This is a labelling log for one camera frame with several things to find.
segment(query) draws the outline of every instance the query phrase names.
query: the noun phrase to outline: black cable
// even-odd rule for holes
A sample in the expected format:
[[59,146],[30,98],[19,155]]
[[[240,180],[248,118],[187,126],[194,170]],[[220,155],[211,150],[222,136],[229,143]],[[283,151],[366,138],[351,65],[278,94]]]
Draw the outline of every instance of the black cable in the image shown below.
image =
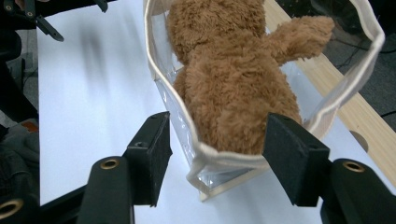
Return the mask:
[[[332,40],[333,41],[337,41],[337,42],[342,43],[342,44],[345,44],[345,45],[348,45],[348,46],[356,48],[356,49],[362,49],[362,50],[365,50],[365,51],[369,50],[369,49],[366,49],[366,48],[362,48],[361,46],[357,46],[357,45],[353,45],[353,44],[347,43],[347,42],[345,42],[343,40],[340,40],[340,39],[332,39]],[[390,54],[390,53],[394,53],[394,52],[396,52],[396,49],[379,51],[380,54]]]
[[384,118],[384,117],[392,115],[392,114],[396,114],[396,110],[393,110],[393,111],[390,111],[390,112],[388,112],[386,114],[381,115],[381,118]]
[[359,51],[359,48],[355,48],[355,49],[353,50],[352,54],[351,54],[343,63],[338,64],[338,65],[336,65],[335,67],[336,67],[337,69],[340,69],[340,68],[342,68],[342,67],[344,67],[344,66],[348,66],[348,65],[350,64],[350,62],[352,62],[353,56],[355,56],[355,54],[358,53],[358,51]]

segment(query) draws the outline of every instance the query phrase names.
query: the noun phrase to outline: black metal frame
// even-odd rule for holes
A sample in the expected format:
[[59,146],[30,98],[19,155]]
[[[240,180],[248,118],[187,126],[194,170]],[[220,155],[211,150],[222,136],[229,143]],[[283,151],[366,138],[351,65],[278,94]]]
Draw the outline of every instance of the black metal frame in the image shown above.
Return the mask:
[[329,153],[294,120],[269,115],[262,155],[292,204],[315,207],[321,197],[323,223],[396,223],[396,196],[375,172],[358,161],[330,162]]
[[15,197],[1,223],[134,223],[134,205],[156,206],[172,155],[169,112],[150,116],[120,157],[97,161],[88,184],[39,207],[28,195]]

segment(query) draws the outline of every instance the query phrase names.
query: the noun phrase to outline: wooden plank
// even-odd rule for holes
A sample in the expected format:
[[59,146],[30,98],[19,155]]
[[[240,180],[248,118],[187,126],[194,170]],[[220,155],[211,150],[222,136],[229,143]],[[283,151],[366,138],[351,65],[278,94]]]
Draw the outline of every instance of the wooden plank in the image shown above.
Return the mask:
[[[274,31],[281,22],[290,20],[288,14],[275,0],[265,0],[264,9],[267,27],[270,31]],[[330,92],[343,77],[323,54],[317,58],[299,60],[296,63],[321,95]],[[338,117],[350,131],[359,133],[367,141],[368,154],[395,187],[396,133],[359,94],[343,105],[338,112]]]

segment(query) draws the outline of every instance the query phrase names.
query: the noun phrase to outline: clear plastic bag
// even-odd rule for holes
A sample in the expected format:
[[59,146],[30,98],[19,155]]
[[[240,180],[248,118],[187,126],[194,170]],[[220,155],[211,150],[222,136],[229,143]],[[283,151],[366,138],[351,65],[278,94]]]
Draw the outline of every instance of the clear plastic bag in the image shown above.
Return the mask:
[[[329,131],[337,110],[367,81],[385,40],[368,2],[351,2],[358,10],[364,32],[373,43],[361,61],[326,97],[320,97],[295,63],[282,67],[297,96],[305,128],[318,138]],[[182,64],[172,51],[166,31],[166,16],[171,3],[172,0],[147,0],[145,4],[148,66],[163,102],[171,112],[177,137],[191,167],[187,179],[204,194],[202,199],[207,199],[268,170],[269,165],[262,155],[217,152],[199,140],[186,106],[172,87]]]

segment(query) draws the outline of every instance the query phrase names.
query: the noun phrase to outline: plush fur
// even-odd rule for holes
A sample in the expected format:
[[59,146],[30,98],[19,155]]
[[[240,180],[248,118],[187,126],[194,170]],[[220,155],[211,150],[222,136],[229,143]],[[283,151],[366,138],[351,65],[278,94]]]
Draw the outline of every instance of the plush fur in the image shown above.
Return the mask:
[[319,55],[333,22],[293,19],[266,35],[262,0],[175,0],[167,27],[184,63],[174,88],[198,133],[218,151],[262,154],[268,112],[301,123],[279,66]]

